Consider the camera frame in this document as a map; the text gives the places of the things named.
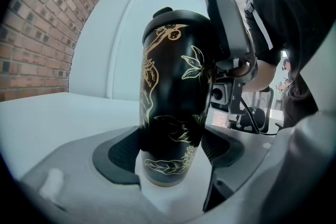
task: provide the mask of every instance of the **tumbler lid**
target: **tumbler lid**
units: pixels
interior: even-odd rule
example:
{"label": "tumbler lid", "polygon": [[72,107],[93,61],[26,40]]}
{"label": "tumbler lid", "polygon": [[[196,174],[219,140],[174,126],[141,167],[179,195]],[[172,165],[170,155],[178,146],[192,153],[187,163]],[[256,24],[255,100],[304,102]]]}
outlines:
{"label": "tumbler lid", "polygon": [[202,14],[192,12],[190,10],[177,9],[170,7],[162,8],[153,15],[153,19],[147,24],[142,37],[142,43],[147,35],[154,29],[168,24],[202,24],[203,27],[212,27],[210,19]]}

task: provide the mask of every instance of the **gold floral design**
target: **gold floral design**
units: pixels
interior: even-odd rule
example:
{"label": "gold floral design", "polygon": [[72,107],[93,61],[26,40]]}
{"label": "gold floral design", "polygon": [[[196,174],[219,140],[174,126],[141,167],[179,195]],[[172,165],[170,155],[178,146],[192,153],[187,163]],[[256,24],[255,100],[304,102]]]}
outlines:
{"label": "gold floral design", "polygon": [[172,116],[156,116],[154,118],[161,123],[163,132],[165,132],[171,140],[187,143],[193,141],[185,121],[178,121]]}
{"label": "gold floral design", "polygon": [[181,31],[179,28],[185,26],[186,25],[171,24],[156,29],[157,37],[144,51],[140,95],[140,125],[143,128],[147,128],[149,126],[149,115],[154,106],[152,92],[159,82],[159,72],[155,68],[155,61],[148,59],[148,54],[156,48],[165,37],[169,40],[179,39],[181,37]]}
{"label": "gold floral design", "polygon": [[184,59],[188,65],[192,68],[187,69],[182,75],[182,79],[194,79],[198,78],[200,81],[201,87],[203,86],[203,81],[207,84],[211,82],[212,78],[212,69],[209,65],[204,63],[204,55],[200,49],[191,45],[192,50],[194,51],[195,57],[190,57],[182,55],[181,58]]}
{"label": "gold floral design", "polygon": [[206,114],[206,111],[204,110],[199,116],[198,115],[193,115],[196,123],[201,126],[201,127],[204,127],[205,125],[205,121],[206,121],[206,117],[207,117],[207,114]]}
{"label": "gold floral design", "polygon": [[174,159],[172,161],[152,161],[151,159],[145,159],[144,163],[150,169],[153,169],[159,173],[165,175],[180,175],[188,171],[190,168],[196,154],[196,149],[197,147],[188,146],[186,149],[187,152],[184,153],[184,156],[181,159]]}

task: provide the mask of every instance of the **gray strap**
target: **gray strap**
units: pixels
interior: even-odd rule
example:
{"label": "gray strap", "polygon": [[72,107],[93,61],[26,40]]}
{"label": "gray strap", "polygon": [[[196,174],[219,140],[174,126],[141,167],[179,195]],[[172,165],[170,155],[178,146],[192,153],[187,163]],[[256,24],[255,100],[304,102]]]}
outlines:
{"label": "gray strap", "polygon": [[261,20],[259,14],[257,13],[256,9],[253,6],[253,0],[248,0],[247,1],[247,10],[250,13],[252,13],[254,19],[256,20],[256,23],[257,23],[258,27],[260,28],[264,38],[266,39],[266,42],[268,44],[268,49],[269,50],[273,49],[273,44],[272,44],[271,39],[269,38],[266,27],[264,26],[263,21]]}

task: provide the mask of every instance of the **black tumbler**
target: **black tumbler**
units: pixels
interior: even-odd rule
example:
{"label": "black tumbler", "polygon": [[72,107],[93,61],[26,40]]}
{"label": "black tumbler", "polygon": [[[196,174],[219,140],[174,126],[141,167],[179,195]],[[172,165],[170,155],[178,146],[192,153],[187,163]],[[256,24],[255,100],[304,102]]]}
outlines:
{"label": "black tumbler", "polygon": [[184,179],[201,141],[219,41],[201,14],[156,14],[143,36],[142,163],[150,182],[170,187]]}

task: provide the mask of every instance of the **white pipe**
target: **white pipe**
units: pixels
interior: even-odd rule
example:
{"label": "white pipe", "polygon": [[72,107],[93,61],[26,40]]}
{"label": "white pipe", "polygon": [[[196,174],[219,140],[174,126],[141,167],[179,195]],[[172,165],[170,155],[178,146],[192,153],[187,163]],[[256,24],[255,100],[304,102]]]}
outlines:
{"label": "white pipe", "polygon": [[109,61],[109,70],[107,75],[107,83],[106,83],[106,97],[112,99],[112,92],[113,92],[113,80],[114,80],[114,71],[115,65],[117,60],[117,53],[120,45],[121,34],[124,30],[127,17],[133,7],[135,0],[130,0],[127,4],[127,7],[121,17],[117,32],[114,37],[113,47],[111,50],[110,61]]}

